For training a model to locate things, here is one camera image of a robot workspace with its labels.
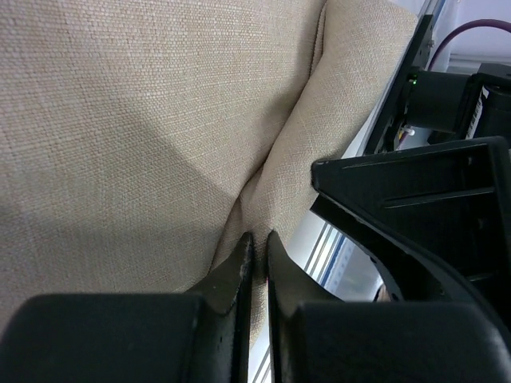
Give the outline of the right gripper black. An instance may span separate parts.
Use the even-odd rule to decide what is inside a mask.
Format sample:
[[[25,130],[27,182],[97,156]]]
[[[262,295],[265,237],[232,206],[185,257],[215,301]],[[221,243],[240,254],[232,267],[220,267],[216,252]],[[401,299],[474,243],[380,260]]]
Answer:
[[[432,52],[434,22],[431,14],[420,19],[367,141],[367,154],[386,153],[311,166],[312,187],[359,218],[383,223],[406,209],[509,192],[510,67],[484,62],[476,73],[460,74],[434,65],[460,33],[509,31],[510,24],[467,22]],[[417,128],[428,130],[434,145],[394,152]]]

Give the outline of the beige cloth napkin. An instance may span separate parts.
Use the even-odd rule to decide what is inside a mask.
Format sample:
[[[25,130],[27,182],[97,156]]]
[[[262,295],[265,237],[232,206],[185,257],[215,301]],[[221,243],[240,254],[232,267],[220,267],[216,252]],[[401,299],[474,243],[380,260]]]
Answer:
[[[1,322],[38,294],[187,290],[313,204],[418,19],[389,1],[4,1]]]

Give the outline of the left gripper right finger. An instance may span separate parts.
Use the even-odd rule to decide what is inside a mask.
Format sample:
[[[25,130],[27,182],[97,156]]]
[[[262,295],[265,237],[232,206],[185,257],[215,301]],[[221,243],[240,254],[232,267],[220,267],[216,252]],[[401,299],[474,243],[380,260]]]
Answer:
[[[343,302],[267,237],[275,382],[507,382],[510,338],[476,307]]]

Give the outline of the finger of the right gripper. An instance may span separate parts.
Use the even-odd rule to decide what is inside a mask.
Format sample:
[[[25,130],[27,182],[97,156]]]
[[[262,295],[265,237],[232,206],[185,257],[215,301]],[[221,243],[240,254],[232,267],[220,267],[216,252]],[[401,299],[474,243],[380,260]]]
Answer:
[[[465,302],[478,306],[489,318],[510,318],[510,302],[505,300],[510,280],[502,274],[456,267],[450,259],[416,243],[405,247],[322,196],[316,199],[312,211],[370,257],[392,300]]]

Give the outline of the aluminium rail front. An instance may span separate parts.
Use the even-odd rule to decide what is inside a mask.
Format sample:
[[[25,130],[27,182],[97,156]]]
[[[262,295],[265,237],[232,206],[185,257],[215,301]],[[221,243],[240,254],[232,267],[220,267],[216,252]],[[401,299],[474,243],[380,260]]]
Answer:
[[[355,245],[337,229],[315,215],[308,215],[287,243],[287,253],[322,287],[334,292],[354,254]],[[248,381],[271,380],[269,313],[249,353]]]

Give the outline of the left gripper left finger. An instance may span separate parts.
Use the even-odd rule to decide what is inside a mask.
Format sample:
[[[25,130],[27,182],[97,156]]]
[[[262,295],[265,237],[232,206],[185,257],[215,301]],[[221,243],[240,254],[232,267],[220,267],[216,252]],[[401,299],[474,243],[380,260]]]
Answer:
[[[44,294],[1,338],[4,382],[245,382],[252,236],[179,294]]]

